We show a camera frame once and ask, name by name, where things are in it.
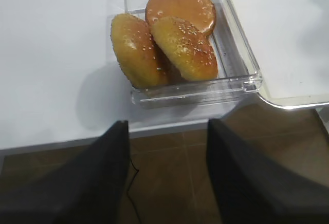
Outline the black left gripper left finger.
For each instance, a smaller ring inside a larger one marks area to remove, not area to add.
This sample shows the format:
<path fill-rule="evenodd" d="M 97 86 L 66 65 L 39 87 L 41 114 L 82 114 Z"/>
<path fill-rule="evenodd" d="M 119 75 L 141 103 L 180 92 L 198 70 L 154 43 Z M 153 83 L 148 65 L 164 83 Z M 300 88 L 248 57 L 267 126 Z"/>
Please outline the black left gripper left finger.
<path fill-rule="evenodd" d="M 117 121 L 68 163 L 1 194 L 1 223 L 116 223 L 128 170 L 128 122 Z"/>

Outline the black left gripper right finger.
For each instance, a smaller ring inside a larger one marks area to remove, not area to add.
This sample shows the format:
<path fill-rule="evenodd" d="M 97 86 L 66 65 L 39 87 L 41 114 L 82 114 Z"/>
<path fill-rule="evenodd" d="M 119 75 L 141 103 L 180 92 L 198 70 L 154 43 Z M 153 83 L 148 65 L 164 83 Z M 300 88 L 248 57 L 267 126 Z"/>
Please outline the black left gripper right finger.
<path fill-rule="evenodd" d="M 206 163 L 223 223 L 328 223 L 328 187 L 259 153 L 220 119 L 208 121 Z"/>

